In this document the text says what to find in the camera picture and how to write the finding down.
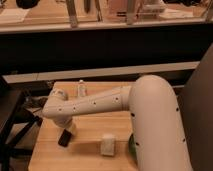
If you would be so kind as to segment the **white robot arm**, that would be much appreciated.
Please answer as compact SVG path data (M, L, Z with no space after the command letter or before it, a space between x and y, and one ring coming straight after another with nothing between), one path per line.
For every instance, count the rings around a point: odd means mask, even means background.
M167 80L145 75L130 86L69 100L51 91L42 114L52 120L128 111L139 171L193 171L177 97Z

